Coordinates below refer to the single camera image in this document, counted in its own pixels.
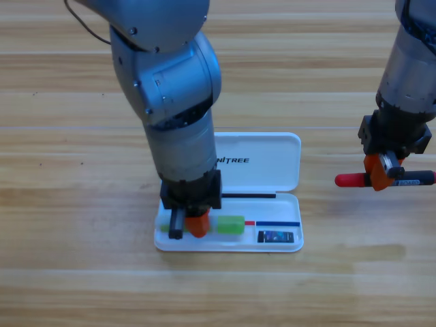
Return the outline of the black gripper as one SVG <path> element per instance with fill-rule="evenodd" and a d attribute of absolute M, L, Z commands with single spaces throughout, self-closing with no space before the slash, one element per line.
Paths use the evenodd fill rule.
<path fill-rule="evenodd" d="M 400 160 L 425 151 L 432 137 L 427 126 L 432 114 L 406 112 L 382 98 L 376 104 L 378 109 L 363 118 L 358 137 L 366 154 L 365 172 L 372 188 L 381 191 L 404 174 Z"/>
<path fill-rule="evenodd" d="M 210 209 L 221 208 L 221 171 L 211 170 L 194 181 L 162 180 L 160 198 L 165 209 L 171 211 L 168 237 L 182 239 L 187 230 L 196 238 L 203 238 L 210 229 Z"/>

